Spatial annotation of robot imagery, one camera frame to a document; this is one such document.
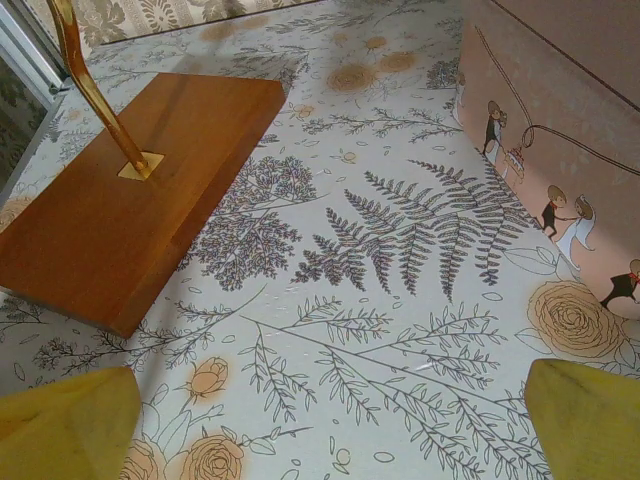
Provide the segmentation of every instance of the gold metal pole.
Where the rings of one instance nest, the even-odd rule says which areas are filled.
[[[107,101],[98,90],[96,82],[89,75],[87,65],[82,58],[82,47],[76,15],[71,0],[47,0],[53,20],[56,25],[60,50],[71,78],[80,89],[84,98],[96,112],[102,123],[122,149],[135,170],[144,178],[149,176],[150,169],[147,160],[135,144],[129,133],[113,112]]]

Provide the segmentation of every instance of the yellow object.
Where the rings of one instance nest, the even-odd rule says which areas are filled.
[[[640,477],[640,381],[536,360],[525,402],[554,480]]]
[[[0,479],[117,480],[139,411],[125,367],[0,398]]]

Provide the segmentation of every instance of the floor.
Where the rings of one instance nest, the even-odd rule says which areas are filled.
[[[287,103],[131,340],[5,298],[0,390],[130,365],[131,480],[551,478],[532,360],[633,375],[640,343],[585,313],[451,117],[460,15],[328,0],[95,51],[118,110],[158,71],[278,78]],[[69,92],[14,202],[99,129]]]

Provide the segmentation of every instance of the wallpaper wall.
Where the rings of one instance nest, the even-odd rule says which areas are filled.
[[[103,43],[311,1],[315,0],[73,0],[73,5],[87,55]],[[55,40],[46,0],[26,3]]]
[[[0,58],[0,189],[9,179],[46,110]]]

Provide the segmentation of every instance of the wooden base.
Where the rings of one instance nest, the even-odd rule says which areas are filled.
[[[134,332],[284,103],[270,80],[159,74],[120,114],[164,158],[144,182],[103,131],[0,234],[0,285]]]

